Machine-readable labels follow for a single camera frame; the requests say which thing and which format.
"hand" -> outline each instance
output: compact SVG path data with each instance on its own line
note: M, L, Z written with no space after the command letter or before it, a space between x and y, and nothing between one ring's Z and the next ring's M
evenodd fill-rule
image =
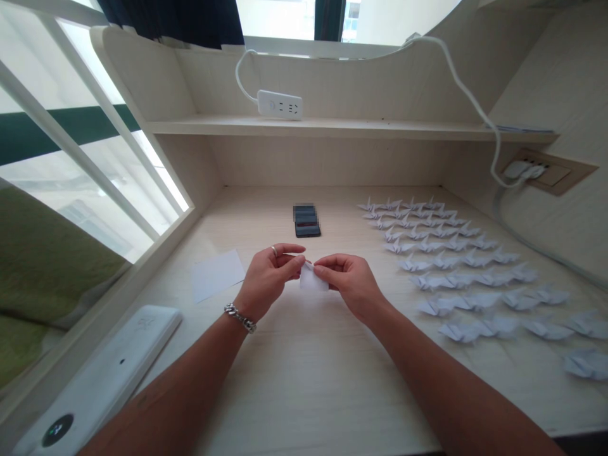
M274 248L278 256L274 256L270 247L253 255L243 286L234 300L239 313L254 323L266 315L271 304L283 292L285 282L300 278L302 265L306 261L304 255L287 254L302 253L306 250L303 246L275 244Z
M315 263L315 274L338 290L350 311L364 324L380 308L392 307L376 283L367 262L354 255L336 253Z

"wooden desk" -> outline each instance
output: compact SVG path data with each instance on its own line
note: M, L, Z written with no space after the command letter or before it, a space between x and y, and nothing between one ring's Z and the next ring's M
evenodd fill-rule
M228 187L138 297L143 304L181 309L184 321L146 376L147 385L183 353L234 299L240 285L193 304L192 264L236 248L247 267L252 256L278 242L301 243L313 262L335 252L367 259L380 288L458 361L513 401L551 436L608 429L608 384L585 381L562 370L561 356L575 348L608 343L575 335L545 342L522 330L515 341L452 343L437 330L441 319L416 310L427 296L382 249L380 232L361 218L357 203L391 199L426 201L434 194L459 218L487 231L488 239L517 252L538 269L541 280L570 291L571 301L553 311L557 322L600 308L605 296L557 264L511 239L492 220L437 187ZM322 237L296 239L292 206L317 206ZM498 305L504 314L514 312ZM465 319L476 318L456 310ZM396 455L439 449L412 395L375 337L347 310L337 293L306 294L298 282L247 337L226 381L198 454L205 455Z

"stack of phones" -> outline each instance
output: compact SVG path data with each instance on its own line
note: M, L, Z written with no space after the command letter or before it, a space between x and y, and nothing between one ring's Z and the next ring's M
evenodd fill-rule
M313 204L294 206L293 222L296 225L296 238L316 238L321 235L317 210Z

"chain bracelet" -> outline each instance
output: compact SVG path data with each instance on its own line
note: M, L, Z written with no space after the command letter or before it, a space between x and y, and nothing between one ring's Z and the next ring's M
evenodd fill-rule
M252 322L249 318L243 317L239 313L237 308L234 306L234 304L232 304L232 303L226 304L226 307L224 307L224 312L227 313L228 315L230 315L231 317L236 318L238 321L240 321L241 324L245 327L245 329L247 331L249 331L250 334L253 334L255 332L255 330L257 328L255 323Z

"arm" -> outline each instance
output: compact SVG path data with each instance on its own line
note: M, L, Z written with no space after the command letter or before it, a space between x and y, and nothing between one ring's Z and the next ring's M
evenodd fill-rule
M563 455L521 410L395 309L363 258L327 256L315 273L382 343L447 454Z
M258 322L281 295L285 282L300 277L304 252L295 244L276 244L258 252L234 300L239 313ZM135 396L79 456L188 454L208 418L247 330L223 314L167 370Z

